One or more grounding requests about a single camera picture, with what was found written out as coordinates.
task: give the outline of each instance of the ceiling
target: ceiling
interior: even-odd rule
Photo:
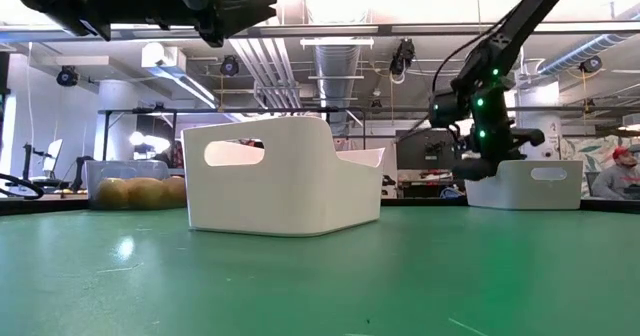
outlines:
[[[362,5],[368,5],[369,16],[367,21],[371,23],[440,23],[440,22],[488,22],[497,20],[518,0],[329,0],[322,5],[329,12],[335,9],[336,14],[357,11]],[[279,0],[276,5],[278,18],[281,23],[305,24],[308,22],[306,10],[311,7],[309,3],[317,4],[318,0]],[[581,20],[611,20],[619,16],[630,7],[640,3],[640,0],[562,0],[547,17],[552,21],[581,21]],[[6,19],[4,13],[0,20],[7,23],[20,23],[24,17]],[[36,23],[47,22],[42,18]],[[551,59],[570,50],[573,46],[584,42],[590,36],[582,35],[534,35],[524,45],[524,56],[528,60],[529,71],[534,71],[535,65],[542,59]],[[469,36],[420,36],[413,37],[416,46],[416,58],[411,70],[421,73],[431,73],[436,70],[443,58],[450,54],[459,45],[467,42]],[[314,55],[312,47],[306,49],[300,45],[300,38],[285,38],[285,45],[289,54],[295,78],[300,83],[314,84],[308,76],[315,75]],[[374,89],[381,91],[383,106],[390,107],[424,107],[430,95],[432,76],[419,76],[407,74],[406,80],[401,85],[394,85],[393,90],[386,74],[391,56],[397,48],[400,40],[391,37],[376,37],[372,48],[361,47],[361,56],[358,75],[363,75],[363,80],[356,80],[353,95],[357,101],[352,105],[368,106]],[[209,48],[200,40],[167,41],[165,46],[177,46],[190,58],[188,71],[200,83],[211,90],[219,89],[250,89],[253,87],[253,78],[246,68],[241,65],[240,74],[224,80],[213,77],[218,74],[220,60],[225,55],[235,55],[235,50],[229,43],[220,49]],[[146,42],[48,42],[36,45],[37,48],[64,56],[110,56],[126,65],[132,70],[129,75],[133,78],[149,76],[148,72],[141,69],[141,50]],[[439,85],[444,86],[459,70],[461,59],[468,50],[464,50],[444,68],[439,78]],[[586,98],[595,100],[596,105],[633,105],[640,104],[640,73],[617,73],[615,70],[640,70],[640,37],[631,39],[603,52],[604,69],[586,80],[581,78],[577,70],[572,74],[563,72],[558,75],[560,80],[560,103],[564,105],[581,105]],[[105,78],[122,78],[121,73],[109,74],[104,70],[84,70],[93,80]],[[194,100],[194,97],[170,80],[152,80],[161,89],[167,90],[165,94],[148,89],[143,98],[147,101],[175,101]],[[230,106],[243,106],[250,102],[250,95],[225,94],[224,103]],[[612,127],[619,123],[624,112],[596,113],[588,116],[596,121],[586,120],[578,113],[564,113],[565,122],[570,124],[597,123],[602,127]],[[379,114],[378,118],[414,118],[415,114]]]

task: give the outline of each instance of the clear plastic container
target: clear plastic container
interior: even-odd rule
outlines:
[[[98,191],[100,181],[106,178],[130,179],[135,177],[149,177],[157,180],[169,178],[169,168],[162,161],[87,161],[85,167],[87,193],[89,200]]]

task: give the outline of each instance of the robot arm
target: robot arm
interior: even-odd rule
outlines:
[[[560,0],[522,0],[499,22],[497,29],[469,53],[450,83],[451,89],[435,93],[429,121],[432,127],[448,127],[473,115],[468,144],[480,159],[463,160],[453,172],[457,177],[480,180],[496,174],[504,160],[521,160],[518,148],[526,142],[544,142],[540,130],[511,128],[504,91],[513,87],[506,78],[520,47]]]
[[[275,16],[277,0],[20,0],[76,36],[109,41],[111,24],[191,25],[212,47],[225,37]]]

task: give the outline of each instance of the green table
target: green table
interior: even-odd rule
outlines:
[[[0,218],[2,335],[637,335],[640,217],[383,208],[317,238],[186,211]]]

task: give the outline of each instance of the person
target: person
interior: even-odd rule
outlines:
[[[630,200],[633,195],[625,193],[625,189],[640,185],[638,161],[626,147],[617,147],[613,151],[615,165],[600,172],[591,189],[596,197],[609,200]]]

